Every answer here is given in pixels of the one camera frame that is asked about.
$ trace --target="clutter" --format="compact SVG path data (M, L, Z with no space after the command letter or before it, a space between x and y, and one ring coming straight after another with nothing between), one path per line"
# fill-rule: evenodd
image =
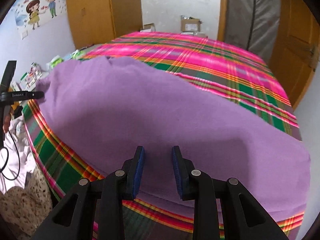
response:
M141 33L151 33L156 31L156 26L154 23L145 24L140 30Z
M63 58L57 55L49 63L47 63L47 66L49 69L53 69L56 65L58 65L61 62L64 62Z
M25 73L20 79L20 88L29 90L38 79L42 76L42 70L38 63L33 62L30 71Z
M201 21L193 17L185 17L181 15L181 31L182 32L200 32Z
M10 87L12 88L12 91L21 91L19 85L17 82L13 81L10 85Z
M29 146L29 140L23 116L11 121L9 131L12 135L12 138L9 133L6 133L4 146L8 149L10 157L6 168L4 169L3 173L0 174L0 191L2 194L5 194L12 187L25 188L27 173L32 173L36 167L36 162ZM4 166L6 157L6 151L0 152L0 167ZM20 172L17 179L13 181L5 179L4 175L8 178L14 178L16 176L19 170L19 159Z
M71 58L79 59L82 55L84 55L84 52L82 50L77 49L75 52L71 53Z

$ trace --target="purple blanket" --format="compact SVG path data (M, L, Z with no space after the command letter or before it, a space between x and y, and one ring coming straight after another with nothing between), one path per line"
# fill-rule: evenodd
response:
M188 217L177 194L171 148L212 178L238 178L276 220L304 211L310 158L302 142L252 112L129 57L68 60L37 83L53 132L103 175L146 162L138 198Z

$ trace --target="bed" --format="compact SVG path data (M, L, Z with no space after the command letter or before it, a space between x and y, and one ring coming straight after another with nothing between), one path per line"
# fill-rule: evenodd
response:
M301 141L297 120L281 85L256 55L204 38L171 33L131 33L103 44L80 58L130 56L150 67L176 75L198 89L219 95L253 112L278 130ZM36 162L59 200L82 177L103 176L62 142L50 129L36 101L23 109ZM140 199L123 201L126 239L191 239L193 220ZM294 239L303 210L277 221ZM93 238L97 238L94 224ZM224 238L220 224L220 238Z

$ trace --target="cartoon girl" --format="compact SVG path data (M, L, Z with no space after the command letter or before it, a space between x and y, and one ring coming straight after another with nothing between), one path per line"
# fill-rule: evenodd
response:
M28 3L26 7L26 11L29 14L30 21L28 21L28 24L33 24L32 29L35 29L35 24L37 23L37 26L39 27L39 14L44 14L39 13L39 6L40 6L40 1L39 0L32 0L30 3Z

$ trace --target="white wall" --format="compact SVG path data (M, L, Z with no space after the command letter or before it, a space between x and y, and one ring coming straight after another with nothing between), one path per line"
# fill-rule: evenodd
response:
M296 238L301 240L320 212L320 63L307 93L294 113L311 158L307 209Z
M156 31L180 33L180 16L199 18L201 31L217 39L220 0L141 0L144 24L154 23Z
M32 62L45 64L54 56L65 56L75 50L67 14L55 17L21 40L13 12L0 25L0 77L8 60L17 60L14 81L20 81Z

